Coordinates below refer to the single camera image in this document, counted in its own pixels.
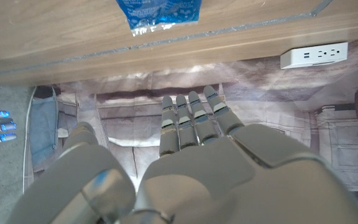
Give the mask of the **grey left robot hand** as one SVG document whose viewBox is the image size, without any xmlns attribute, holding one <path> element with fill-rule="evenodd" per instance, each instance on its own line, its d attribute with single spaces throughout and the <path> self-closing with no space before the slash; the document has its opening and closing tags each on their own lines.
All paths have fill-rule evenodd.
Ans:
<svg viewBox="0 0 358 224">
<path fill-rule="evenodd" d="M 358 199 L 297 140 L 243 124 L 211 86 L 162 100 L 159 157 L 135 187 L 78 123 L 9 223 L 358 223 Z"/>
</svg>

